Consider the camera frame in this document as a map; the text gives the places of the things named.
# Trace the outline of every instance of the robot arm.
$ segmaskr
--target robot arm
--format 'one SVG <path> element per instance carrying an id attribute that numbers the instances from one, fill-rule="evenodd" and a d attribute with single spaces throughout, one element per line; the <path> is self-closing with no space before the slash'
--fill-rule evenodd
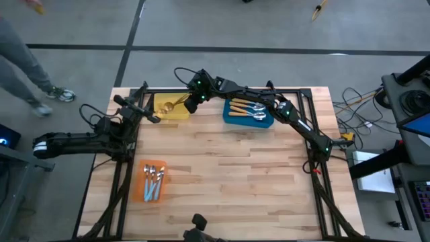
<path id="1" fill-rule="evenodd" d="M 160 119 L 153 116 L 148 108 L 139 108 L 134 102 L 148 87 L 145 83 L 132 97 L 126 99 L 119 95 L 114 101 L 121 106 L 114 115 L 101 117 L 97 124 L 91 124 L 93 132 L 80 134 L 47 133 L 33 140 L 33 154 L 39 159 L 49 159 L 59 155 L 105 153 L 112 160 L 125 159 L 129 146 L 134 143 L 140 121 L 143 117 L 158 123 Z"/>
<path id="2" fill-rule="evenodd" d="M 312 150 L 312 160 L 329 160 L 333 142 L 326 135 L 319 135 L 300 119 L 298 110 L 290 100 L 277 93 L 273 84 L 269 81 L 267 86 L 270 89 L 256 90 L 248 87 L 241 87 L 234 81 L 229 81 L 221 77 L 211 78 L 205 70 L 198 71 L 187 87 L 191 95 L 185 101 L 185 106 L 190 113 L 197 110 L 198 104 L 209 101 L 213 97 L 222 99 L 240 98 L 252 102 L 263 104 L 269 113 L 279 122 L 289 124 L 295 131 L 301 134 L 310 144 Z"/>

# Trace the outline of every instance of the person's leg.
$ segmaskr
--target person's leg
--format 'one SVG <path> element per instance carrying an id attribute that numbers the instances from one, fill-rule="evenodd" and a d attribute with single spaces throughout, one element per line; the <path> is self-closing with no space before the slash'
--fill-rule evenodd
<path id="1" fill-rule="evenodd" d="M 47 97 L 57 98 L 64 102 L 74 100 L 75 94 L 72 91 L 57 88 L 51 84 L 48 73 L 2 17 L 0 17 L 0 54 L 19 67 L 32 83 L 46 93 Z"/>
<path id="2" fill-rule="evenodd" d="M 48 116 L 52 113 L 52 109 L 41 104 L 27 86 L 19 80 L 12 67 L 2 56 L 0 56 L 0 87 L 29 103 L 36 115 Z"/>

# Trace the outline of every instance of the sneaker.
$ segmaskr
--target sneaker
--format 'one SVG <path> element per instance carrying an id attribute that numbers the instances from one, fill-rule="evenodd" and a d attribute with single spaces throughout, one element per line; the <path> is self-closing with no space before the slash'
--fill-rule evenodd
<path id="1" fill-rule="evenodd" d="M 33 107 L 33 113 L 40 118 L 48 117 L 52 113 L 52 108 L 49 108 L 45 104 L 39 103 L 39 104 L 36 104 L 32 107 Z"/>
<path id="2" fill-rule="evenodd" d="M 45 92 L 47 98 L 58 99 L 63 102 L 71 102 L 75 99 L 76 94 L 64 87 L 52 87 L 51 91 Z"/>

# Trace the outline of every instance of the metal spoon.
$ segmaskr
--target metal spoon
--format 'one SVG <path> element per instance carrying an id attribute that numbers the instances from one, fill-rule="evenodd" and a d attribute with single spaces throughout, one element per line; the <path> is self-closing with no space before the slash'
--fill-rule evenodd
<path id="1" fill-rule="evenodd" d="M 183 95 L 183 96 L 182 96 L 182 97 L 180 97 L 178 100 L 176 100 L 176 102 L 175 102 L 175 103 L 172 103 L 172 102 L 166 102 L 166 103 L 163 105 L 163 109 L 159 110 L 158 112 L 159 112 L 160 114 L 166 114 L 166 113 L 168 113 L 168 112 L 172 111 L 172 110 L 173 110 L 173 108 L 175 108 L 175 106 L 176 106 L 176 105 L 178 105 L 178 104 L 182 104 L 182 103 L 185 101 L 185 99 L 187 99 L 187 98 L 188 98 L 188 96 L 189 96 L 189 94 L 188 94 L 188 93 L 187 93 L 187 94 L 185 94 L 185 95 Z"/>
<path id="2" fill-rule="evenodd" d="M 157 174 L 157 189 L 155 190 L 155 196 L 154 196 L 154 200 L 158 200 L 159 199 L 159 193 L 160 193 L 160 184 L 161 182 L 163 182 L 163 176 L 164 176 L 164 167 L 160 168 L 160 171 Z"/>
<path id="3" fill-rule="evenodd" d="M 153 184 L 154 184 L 154 175 L 155 175 L 155 172 L 156 172 L 157 170 L 155 169 L 155 165 L 153 165 L 153 166 L 151 166 L 150 167 L 150 169 L 149 169 L 149 173 L 151 174 L 151 178 L 150 178 L 150 191 L 149 191 L 149 193 L 147 194 L 147 196 L 149 196 L 149 200 L 152 200 L 152 198 L 153 198 L 153 191 L 154 191 L 154 189 L 151 189 L 152 187 L 153 187 Z"/>
<path id="4" fill-rule="evenodd" d="M 264 108 L 264 104 L 260 104 L 257 102 L 251 102 L 251 101 L 240 99 L 240 98 L 233 98 L 232 101 L 242 103 L 242 104 L 253 104 L 256 107 Z"/>
<path id="5" fill-rule="evenodd" d="M 145 189 L 144 189 L 144 194 L 143 194 L 143 197 L 146 197 L 146 195 L 148 194 L 148 175 L 149 175 L 149 165 L 145 165 L 144 167 L 143 167 L 143 171 L 146 173 L 146 176 L 145 176 Z"/>
<path id="6" fill-rule="evenodd" d="M 265 106 L 262 106 L 262 107 L 261 106 L 256 106 L 256 105 L 251 106 L 251 105 L 248 105 L 248 104 L 241 104 L 241 103 L 238 103 L 238 102 L 230 102 L 230 105 L 235 106 L 235 107 L 251 108 L 254 111 L 263 111 L 263 110 L 266 109 Z"/>
<path id="7" fill-rule="evenodd" d="M 156 180 L 155 184 L 150 187 L 149 193 L 148 193 L 148 195 L 146 195 L 146 197 L 144 199 L 145 202 L 148 202 L 148 201 L 152 200 L 152 196 L 153 196 L 153 192 L 154 192 L 154 189 L 155 189 L 155 185 L 159 182 L 160 179 L 161 179 L 161 177 L 157 177 L 157 180 Z"/>
<path id="8" fill-rule="evenodd" d="M 234 107 L 234 106 L 230 106 L 230 109 L 237 111 L 237 112 L 229 112 L 228 115 L 230 115 L 230 116 L 250 116 L 250 117 L 253 117 L 254 119 L 256 119 L 258 121 L 262 121 L 266 117 L 266 114 L 263 112 L 252 113 L 252 112 L 248 112 L 242 108 L 238 108 L 238 107 Z"/>
<path id="9" fill-rule="evenodd" d="M 256 119 L 257 121 L 262 121 L 263 119 L 266 118 L 266 114 L 263 112 L 257 112 L 255 114 L 245 114 L 245 113 L 239 113 L 239 112 L 229 112 L 228 115 L 230 116 L 242 116 L 242 117 L 253 117 L 254 119 Z"/>

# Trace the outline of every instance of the gray floor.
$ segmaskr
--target gray floor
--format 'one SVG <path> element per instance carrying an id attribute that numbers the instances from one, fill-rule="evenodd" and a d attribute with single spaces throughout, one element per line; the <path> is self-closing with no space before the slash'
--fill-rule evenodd
<path id="1" fill-rule="evenodd" d="M 309 48 L 337 50 L 429 51 L 430 7 L 426 0 L 329 0 L 312 24 L 319 1 L 255 0 L 147 0 L 135 45 Z M 0 13 L 29 44 L 119 44 L 127 41 L 138 0 L 45 0 L 46 15 L 39 16 L 16 0 L 0 2 Z M 33 117 L 29 107 L 0 89 L 0 122 L 22 133 L 18 149 L 30 152 L 34 137 L 50 131 L 85 132 L 78 108 L 83 103 L 107 107 L 122 51 L 34 50 L 55 84 L 73 89 L 71 104 L 46 100 L 54 108 L 50 118 Z M 381 84 L 382 75 L 401 72 L 422 56 L 333 56 L 321 54 L 244 54 L 205 52 L 132 51 L 122 87 L 148 81 L 153 87 L 181 86 L 175 67 L 205 68 L 243 85 L 329 86 L 332 99 L 353 87 L 367 92 Z M 180 73 L 184 79 L 189 73 Z M 28 80 L 37 96 L 42 97 Z M 381 108 L 384 119 L 394 121 Z M 372 104 L 360 112 L 378 118 Z M 395 130 L 393 125 L 383 124 Z M 364 148 L 390 148 L 400 138 L 372 127 L 363 136 Z M 39 172 L 24 208 L 36 214 L 19 215 L 13 235 L 31 241 L 68 239 L 73 232 L 92 161 L 91 155 L 57 157 L 52 173 Z M 357 194 L 366 234 L 378 239 L 419 241 L 416 229 L 400 231 L 386 226 L 398 220 L 393 201 L 373 200 Z"/>

